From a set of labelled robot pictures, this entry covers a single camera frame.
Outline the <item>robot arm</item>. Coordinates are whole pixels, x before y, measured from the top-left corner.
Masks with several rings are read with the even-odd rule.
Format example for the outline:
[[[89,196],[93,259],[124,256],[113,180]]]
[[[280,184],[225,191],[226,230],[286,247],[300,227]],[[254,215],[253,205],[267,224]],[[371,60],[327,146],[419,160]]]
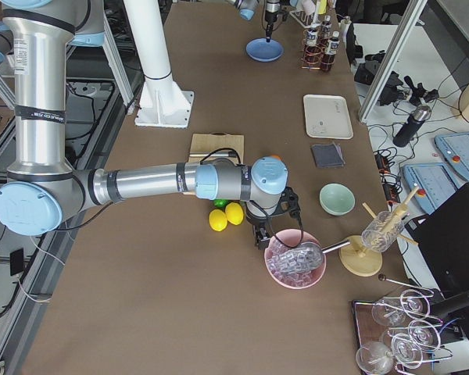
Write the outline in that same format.
[[[171,193],[245,203],[256,245],[274,231],[271,220],[300,217],[288,170],[266,156],[247,166],[211,152],[198,162],[137,170],[75,170],[65,159],[66,48],[101,46],[106,36],[100,1],[5,1],[5,25],[13,33],[16,159],[0,188],[0,222],[37,236],[86,209],[129,198]]]
[[[251,20],[260,2],[257,0],[227,0],[226,3],[234,6],[242,19]],[[264,1],[263,3],[263,21],[265,22],[263,29],[266,43],[269,43],[272,40],[274,26],[278,17],[283,14],[283,10],[281,9],[281,2],[278,0]]]

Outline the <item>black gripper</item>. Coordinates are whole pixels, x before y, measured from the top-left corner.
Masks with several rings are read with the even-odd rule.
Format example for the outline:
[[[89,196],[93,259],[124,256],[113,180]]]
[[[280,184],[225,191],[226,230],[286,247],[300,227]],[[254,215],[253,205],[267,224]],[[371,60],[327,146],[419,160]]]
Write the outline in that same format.
[[[266,22],[265,37],[266,42],[271,41],[274,23],[281,17],[283,20],[287,16],[287,12],[281,8],[280,0],[265,0],[264,1],[264,21]]]
[[[245,216],[252,225],[255,245],[259,250],[265,250],[270,239],[276,234],[272,227],[272,219],[285,216],[299,223],[299,196],[289,186],[279,195],[272,195],[268,203],[250,200],[245,202]]]

